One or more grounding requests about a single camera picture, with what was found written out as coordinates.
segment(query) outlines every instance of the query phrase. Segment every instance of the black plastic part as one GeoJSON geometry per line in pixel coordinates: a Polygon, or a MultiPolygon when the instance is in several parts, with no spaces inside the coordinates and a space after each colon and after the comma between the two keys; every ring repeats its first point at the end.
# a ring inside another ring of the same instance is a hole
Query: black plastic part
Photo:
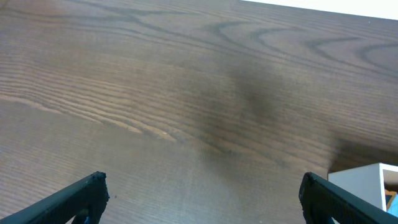
{"type": "Polygon", "coordinates": [[[95,172],[53,195],[0,220],[0,224],[98,224],[109,200],[106,174],[95,172]]]}
{"type": "Polygon", "coordinates": [[[298,197],[307,224],[398,223],[398,218],[365,202],[311,172],[306,173],[298,197]]]}

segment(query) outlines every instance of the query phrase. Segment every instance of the wood grain streak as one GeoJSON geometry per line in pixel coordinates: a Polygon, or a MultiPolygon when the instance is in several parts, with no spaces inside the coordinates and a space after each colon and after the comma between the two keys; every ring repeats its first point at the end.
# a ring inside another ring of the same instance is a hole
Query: wood grain streak
{"type": "Polygon", "coordinates": [[[219,0],[0,0],[0,218],[101,170],[102,223],[303,223],[398,162],[398,22],[219,0]]]}

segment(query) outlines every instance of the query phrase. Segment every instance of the open white box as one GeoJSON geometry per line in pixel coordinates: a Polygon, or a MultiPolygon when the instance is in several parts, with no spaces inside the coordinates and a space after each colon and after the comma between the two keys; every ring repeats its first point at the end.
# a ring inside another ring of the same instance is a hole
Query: open white box
{"type": "Polygon", "coordinates": [[[328,175],[330,182],[386,211],[384,184],[398,185],[398,167],[372,164],[328,175]]]}

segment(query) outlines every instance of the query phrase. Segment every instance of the dark wood surface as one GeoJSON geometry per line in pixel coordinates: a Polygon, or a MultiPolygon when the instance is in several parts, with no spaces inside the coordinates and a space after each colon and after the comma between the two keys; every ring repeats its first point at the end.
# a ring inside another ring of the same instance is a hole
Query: dark wood surface
{"type": "Polygon", "coordinates": [[[0,218],[100,170],[102,223],[303,223],[305,172],[398,163],[397,21],[0,3],[0,218]]]}

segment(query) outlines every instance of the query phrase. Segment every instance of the wood grain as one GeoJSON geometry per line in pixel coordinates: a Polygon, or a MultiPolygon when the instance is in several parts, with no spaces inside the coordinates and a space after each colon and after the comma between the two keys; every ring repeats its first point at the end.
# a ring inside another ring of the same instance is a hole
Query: wood grain
{"type": "Polygon", "coordinates": [[[304,172],[398,163],[397,34],[232,0],[10,0],[0,218],[101,170],[102,223],[303,223],[304,172]]]}

